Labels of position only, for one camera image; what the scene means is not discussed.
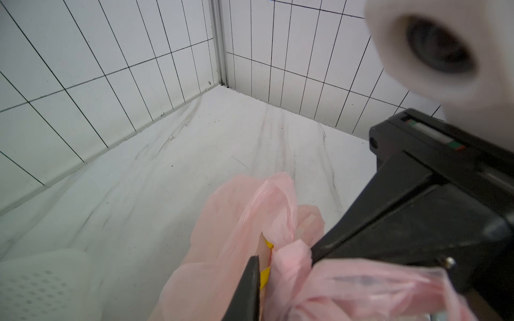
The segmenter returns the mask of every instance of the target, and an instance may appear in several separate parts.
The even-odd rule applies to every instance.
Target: white wall
[[[208,0],[0,3],[0,211],[218,82]]]
[[[444,119],[383,70],[364,3],[222,0],[229,86],[364,139],[404,108]]]

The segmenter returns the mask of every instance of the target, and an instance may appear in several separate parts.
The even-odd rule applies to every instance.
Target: plastic bag
[[[390,319],[446,311],[449,321],[476,320],[442,268],[365,259],[324,259],[311,269],[301,240],[273,253],[265,321]]]
[[[162,290],[164,320],[221,320],[250,256],[264,256],[257,253],[261,234],[275,251],[295,239],[314,245],[323,228],[317,207],[297,207],[286,173],[234,177],[208,199],[189,252]]]
[[[296,206],[287,174],[236,176],[207,201],[191,248],[160,295],[163,319],[221,320],[249,257],[269,257],[259,246],[263,235],[274,244],[261,297],[264,321],[387,319],[441,310],[449,321],[476,320],[443,269],[363,259],[326,259],[311,267],[310,247],[323,227],[317,207]]]

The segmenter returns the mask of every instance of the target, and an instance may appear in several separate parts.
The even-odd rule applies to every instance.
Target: metal bolt
[[[451,256],[448,256],[445,258],[439,258],[439,259],[437,259],[437,262],[439,263],[439,265],[441,267],[445,268],[446,270],[450,270],[453,267],[455,267],[455,265],[457,265],[457,262]]]

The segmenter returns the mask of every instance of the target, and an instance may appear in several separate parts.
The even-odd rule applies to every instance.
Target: marble floor
[[[102,320],[146,320],[218,186],[287,172],[328,231],[375,166],[368,142],[217,86],[0,217],[0,261],[84,250]]]

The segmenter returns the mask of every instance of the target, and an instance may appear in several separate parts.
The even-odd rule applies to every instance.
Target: yellow label
[[[265,237],[263,237],[263,238],[264,238],[264,241],[266,242],[266,245],[267,245],[271,250],[273,250],[273,243],[268,242],[268,240],[267,240]]]
[[[269,267],[265,268],[261,272],[261,290],[263,287],[266,286],[266,284],[268,284],[268,278],[269,278]]]

